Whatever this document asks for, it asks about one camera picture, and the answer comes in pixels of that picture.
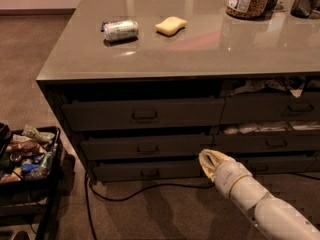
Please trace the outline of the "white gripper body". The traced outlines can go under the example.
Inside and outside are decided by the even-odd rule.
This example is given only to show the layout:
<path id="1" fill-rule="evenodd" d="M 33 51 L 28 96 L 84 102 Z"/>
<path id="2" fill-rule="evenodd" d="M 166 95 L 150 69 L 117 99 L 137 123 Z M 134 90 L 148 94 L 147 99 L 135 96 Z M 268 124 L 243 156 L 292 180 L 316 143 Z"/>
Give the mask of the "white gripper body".
<path id="1" fill-rule="evenodd" d="M 230 158 L 224 160 L 216 169 L 214 183 L 216 189 L 225 197 L 230 196 L 233 186 L 243 177 L 252 176 L 246 167 Z"/>

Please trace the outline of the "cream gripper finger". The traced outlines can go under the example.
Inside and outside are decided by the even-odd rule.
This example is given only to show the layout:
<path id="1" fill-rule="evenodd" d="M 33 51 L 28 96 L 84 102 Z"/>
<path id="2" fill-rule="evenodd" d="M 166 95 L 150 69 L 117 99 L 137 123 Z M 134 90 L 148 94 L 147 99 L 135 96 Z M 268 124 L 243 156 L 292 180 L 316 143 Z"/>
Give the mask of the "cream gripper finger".
<path id="1" fill-rule="evenodd" d="M 201 152 L 199 154 L 199 162 L 205 175 L 214 182 L 217 169 L 216 156 L 211 152 Z"/>
<path id="2" fill-rule="evenodd" d="M 227 156 L 226 154 L 224 154 L 220 151 L 209 150 L 209 149 L 204 150 L 204 156 L 205 156 L 206 160 L 209 163 L 211 163 L 213 166 L 218 166 L 222 162 L 230 159 L 229 156 Z"/>

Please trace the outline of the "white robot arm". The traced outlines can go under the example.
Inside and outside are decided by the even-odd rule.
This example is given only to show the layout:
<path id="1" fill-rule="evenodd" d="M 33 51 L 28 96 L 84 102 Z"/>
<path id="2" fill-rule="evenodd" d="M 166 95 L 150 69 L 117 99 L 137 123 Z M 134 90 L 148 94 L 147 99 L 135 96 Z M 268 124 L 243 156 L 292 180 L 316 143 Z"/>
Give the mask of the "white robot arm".
<path id="1" fill-rule="evenodd" d="M 273 196 L 242 163 L 210 149 L 199 153 L 199 163 L 216 189 L 268 240 L 320 240 L 320 231 L 309 220 Z"/>

